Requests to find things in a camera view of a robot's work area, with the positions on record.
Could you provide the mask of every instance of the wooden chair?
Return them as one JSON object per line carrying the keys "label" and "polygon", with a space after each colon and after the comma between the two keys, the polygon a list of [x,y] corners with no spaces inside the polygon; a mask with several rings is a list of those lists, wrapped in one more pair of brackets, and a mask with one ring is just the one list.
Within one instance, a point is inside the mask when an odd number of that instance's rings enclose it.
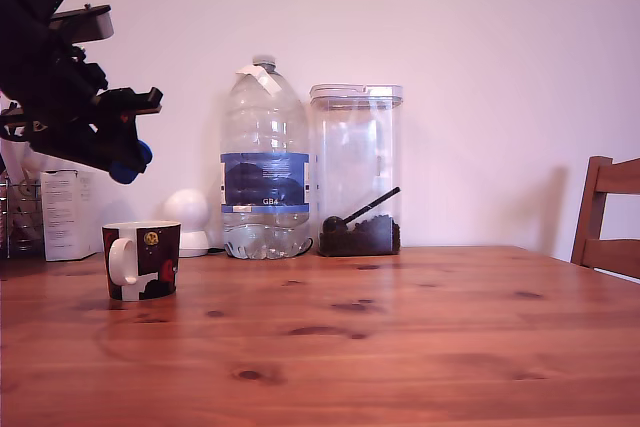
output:
{"label": "wooden chair", "polygon": [[600,240],[607,194],[640,194],[640,159],[589,159],[571,262],[640,278],[640,240]]}

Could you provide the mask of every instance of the bottle label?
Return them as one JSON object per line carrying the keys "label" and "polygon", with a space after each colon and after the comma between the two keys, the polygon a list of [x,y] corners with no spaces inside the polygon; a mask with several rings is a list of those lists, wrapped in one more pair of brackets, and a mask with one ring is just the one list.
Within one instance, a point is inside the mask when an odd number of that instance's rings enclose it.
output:
{"label": "bottle label", "polygon": [[309,156],[222,154],[222,212],[309,212]]}

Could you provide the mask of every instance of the white lamp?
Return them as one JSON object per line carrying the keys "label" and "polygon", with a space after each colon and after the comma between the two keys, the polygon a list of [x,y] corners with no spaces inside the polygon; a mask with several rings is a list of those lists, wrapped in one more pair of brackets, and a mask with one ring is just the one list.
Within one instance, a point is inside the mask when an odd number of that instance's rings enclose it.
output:
{"label": "white lamp", "polygon": [[180,222],[180,257],[198,257],[209,251],[209,239],[204,231],[211,209],[207,199],[197,189],[179,190],[164,203],[167,219]]}

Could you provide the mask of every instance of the scoop handle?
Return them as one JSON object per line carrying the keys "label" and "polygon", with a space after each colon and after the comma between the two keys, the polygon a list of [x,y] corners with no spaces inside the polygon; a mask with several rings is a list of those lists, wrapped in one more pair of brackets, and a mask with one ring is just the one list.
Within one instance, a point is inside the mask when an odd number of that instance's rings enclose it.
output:
{"label": "scoop handle", "polygon": [[346,219],[344,219],[344,223],[348,224],[349,222],[352,222],[354,220],[356,220],[358,217],[360,217],[362,214],[365,214],[367,212],[369,212],[371,209],[379,206],[382,202],[390,199],[391,197],[393,197],[394,195],[396,195],[398,192],[400,192],[400,187],[396,187],[393,190],[390,190],[389,192],[387,192],[386,194],[378,197],[376,200],[374,200],[373,202],[371,202],[368,205],[365,205],[363,208],[361,208],[360,210],[358,210],[357,212],[354,212],[353,214],[351,214],[349,217],[347,217]]}

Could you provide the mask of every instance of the large water jug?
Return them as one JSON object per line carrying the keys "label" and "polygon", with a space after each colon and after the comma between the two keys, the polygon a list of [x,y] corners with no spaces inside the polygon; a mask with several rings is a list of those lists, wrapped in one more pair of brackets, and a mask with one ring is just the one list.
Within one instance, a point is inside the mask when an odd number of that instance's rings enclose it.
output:
{"label": "large water jug", "polygon": [[309,238],[309,127],[300,99],[256,56],[238,71],[222,121],[222,219],[229,255],[293,257]]}

